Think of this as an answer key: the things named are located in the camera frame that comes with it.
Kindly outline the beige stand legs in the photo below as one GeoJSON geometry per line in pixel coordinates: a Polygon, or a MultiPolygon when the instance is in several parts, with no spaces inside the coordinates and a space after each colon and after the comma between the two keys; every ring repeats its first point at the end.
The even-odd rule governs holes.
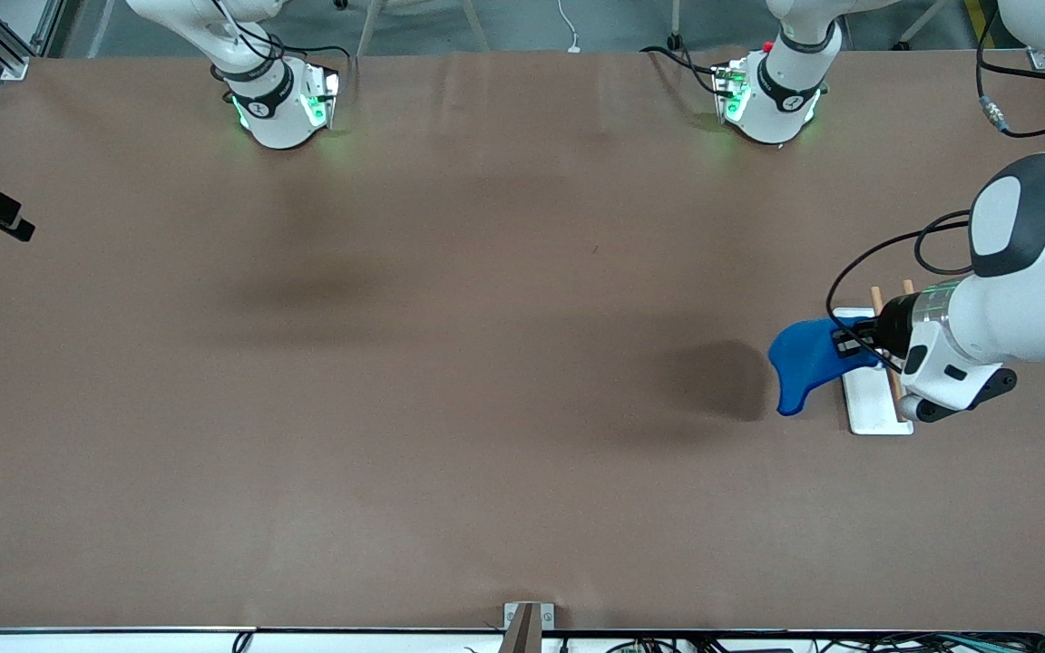
{"type": "Polygon", "coordinates": [[[429,3],[451,3],[451,1],[452,3],[459,4],[462,11],[464,11],[469,28],[472,30],[473,37],[475,37],[478,50],[489,51],[490,45],[488,36],[486,36],[480,17],[477,15],[473,0],[366,0],[368,5],[366,6],[364,24],[362,24],[359,44],[356,47],[356,54],[364,55],[366,53],[366,49],[375,33],[377,18],[380,17],[384,11],[388,11],[388,9],[410,8],[415,7],[415,5],[424,5],[429,3]]]}

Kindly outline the white towel rack wooden bars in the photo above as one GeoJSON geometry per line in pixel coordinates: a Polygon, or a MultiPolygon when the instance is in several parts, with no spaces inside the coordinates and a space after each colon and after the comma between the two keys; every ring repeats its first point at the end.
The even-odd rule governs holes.
{"type": "Polygon", "coordinates": [[[900,413],[904,396],[899,373],[883,363],[842,376],[849,429],[857,435],[911,435],[913,422],[900,413]]]}

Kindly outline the blue microfibre towel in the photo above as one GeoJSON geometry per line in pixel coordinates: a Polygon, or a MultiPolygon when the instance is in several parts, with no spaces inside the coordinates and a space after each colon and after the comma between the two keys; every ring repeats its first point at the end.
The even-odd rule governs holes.
{"type": "Polygon", "coordinates": [[[834,316],[800,321],[785,327],[768,348],[767,359],[776,371],[777,413],[799,414],[813,390],[841,379],[847,372],[880,359],[838,359],[834,331],[842,322],[874,321],[865,316],[834,316]]]}

